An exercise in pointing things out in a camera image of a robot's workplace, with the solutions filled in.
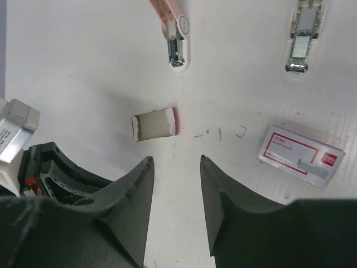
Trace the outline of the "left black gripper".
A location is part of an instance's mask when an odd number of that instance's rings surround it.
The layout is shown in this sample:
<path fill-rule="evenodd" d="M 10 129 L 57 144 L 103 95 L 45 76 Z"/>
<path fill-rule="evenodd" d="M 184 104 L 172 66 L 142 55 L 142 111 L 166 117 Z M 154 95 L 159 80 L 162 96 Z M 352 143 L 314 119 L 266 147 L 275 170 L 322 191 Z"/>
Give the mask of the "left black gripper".
<path fill-rule="evenodd" d="M 64 173 L 71 177 L 60 181 Z M 33 145 L 24 151 L 20 170 L 20 195 L 29 191 L 67 205 L 86 198 L 112 183 L 71 161 L 54 142 Z"/>

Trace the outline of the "red white staple box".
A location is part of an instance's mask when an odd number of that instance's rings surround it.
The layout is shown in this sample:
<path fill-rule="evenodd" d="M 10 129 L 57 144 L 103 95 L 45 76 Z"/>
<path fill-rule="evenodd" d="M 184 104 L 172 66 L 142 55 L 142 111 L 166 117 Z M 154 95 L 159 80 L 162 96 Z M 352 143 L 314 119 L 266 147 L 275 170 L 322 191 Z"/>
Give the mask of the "red white staple box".
<path fill-rule="evenodd" d="M 258 160 L 323 190 L 345 155 L 343 150 L 272 125 Z"/>

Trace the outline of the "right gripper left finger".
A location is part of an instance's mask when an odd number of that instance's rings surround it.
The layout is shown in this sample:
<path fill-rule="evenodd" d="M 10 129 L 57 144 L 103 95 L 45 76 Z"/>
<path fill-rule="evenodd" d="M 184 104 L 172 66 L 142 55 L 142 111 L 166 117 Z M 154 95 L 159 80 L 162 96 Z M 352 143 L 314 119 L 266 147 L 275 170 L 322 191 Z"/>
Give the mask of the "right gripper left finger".
<path fill-rule="evenodd" d="M 73 205 L 47 197 L 1 198 L 2 267 L 143 267 L 155 166 Z"/>

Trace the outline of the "pink mini stapler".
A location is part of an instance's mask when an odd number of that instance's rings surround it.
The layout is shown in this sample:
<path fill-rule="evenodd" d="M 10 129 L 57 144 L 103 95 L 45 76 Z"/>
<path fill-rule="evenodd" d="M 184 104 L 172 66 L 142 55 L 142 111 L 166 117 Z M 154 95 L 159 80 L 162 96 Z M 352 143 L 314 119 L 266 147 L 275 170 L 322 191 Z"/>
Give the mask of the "pink mini stapler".
<path fill-rule="evenodd" d="M 168 63 L 177 73 L 185 72 L 191 63 L 190 24 L 177 1 L 150 0 L 167 42 Z"/>

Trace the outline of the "white mini stapler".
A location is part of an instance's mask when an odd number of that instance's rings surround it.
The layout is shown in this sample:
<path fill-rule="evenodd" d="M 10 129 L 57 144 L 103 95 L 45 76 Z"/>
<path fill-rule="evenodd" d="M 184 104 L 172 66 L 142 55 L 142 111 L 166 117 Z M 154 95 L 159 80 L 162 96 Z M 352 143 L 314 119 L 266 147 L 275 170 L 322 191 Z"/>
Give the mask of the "white mini stapler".
<path fill-rule="evenodd" d="M 292 10 L 289 36 L 282 60 L 286 79 L 300 83 L 313 73 L 324 35 L 329 1 L 297 1 Z"/>

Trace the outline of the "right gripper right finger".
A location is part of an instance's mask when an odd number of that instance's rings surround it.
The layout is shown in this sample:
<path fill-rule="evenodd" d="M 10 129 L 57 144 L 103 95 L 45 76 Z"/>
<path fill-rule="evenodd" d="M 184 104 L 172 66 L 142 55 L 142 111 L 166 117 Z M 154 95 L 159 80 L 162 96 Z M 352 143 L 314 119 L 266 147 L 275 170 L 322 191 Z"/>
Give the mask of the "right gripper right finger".
<path fill-rule="evenodd" d="M 209 252 L 216 267 L 355 267 L 356 200 L 272 201 L 200 159 Z"/>

